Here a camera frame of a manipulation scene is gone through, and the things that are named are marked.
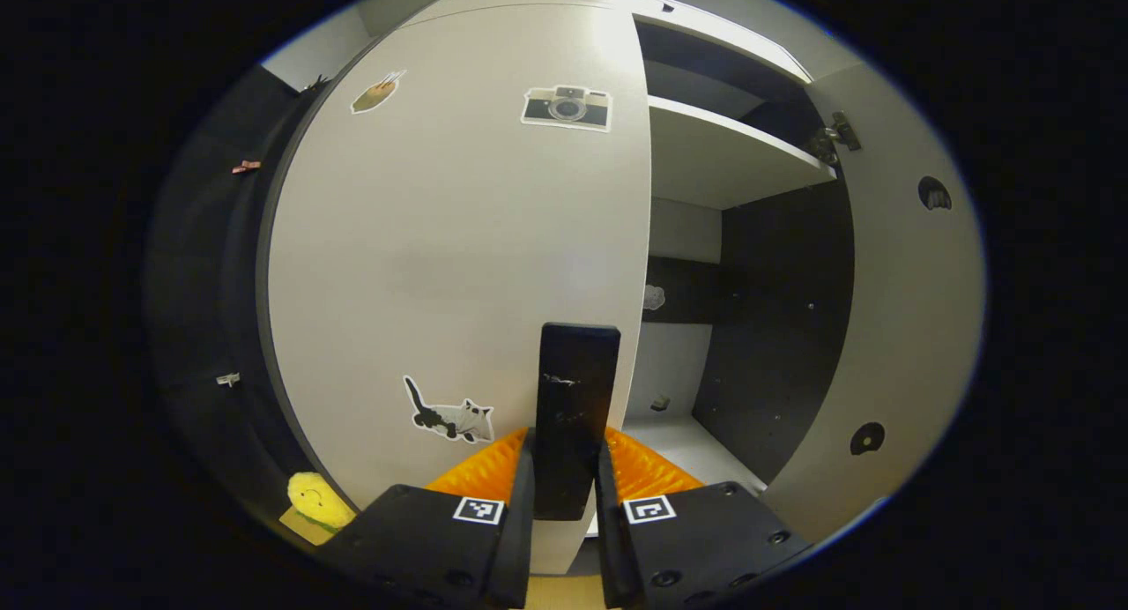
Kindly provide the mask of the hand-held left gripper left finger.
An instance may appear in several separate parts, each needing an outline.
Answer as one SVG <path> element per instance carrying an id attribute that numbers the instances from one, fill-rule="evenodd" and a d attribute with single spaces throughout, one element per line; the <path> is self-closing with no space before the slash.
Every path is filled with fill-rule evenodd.
<path id="1" fill-rule="evenodd" d="M 374 591 L 378 609 L 525 607 L 535 442 L 527 427 L 487 448 L 508 497 L 394 485 L 317 549 L 318 562 Z"/>

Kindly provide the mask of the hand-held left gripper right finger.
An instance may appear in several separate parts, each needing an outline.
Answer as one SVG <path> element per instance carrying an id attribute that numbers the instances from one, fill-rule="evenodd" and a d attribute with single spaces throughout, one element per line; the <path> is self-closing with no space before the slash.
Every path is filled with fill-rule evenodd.
<path id="1" fill-rule="evenodd" d="M 813 548 L 744 486 L 702 484 L 617 428 L 605 430 L 596 495 L 608 607 L 749 609 Z"/>

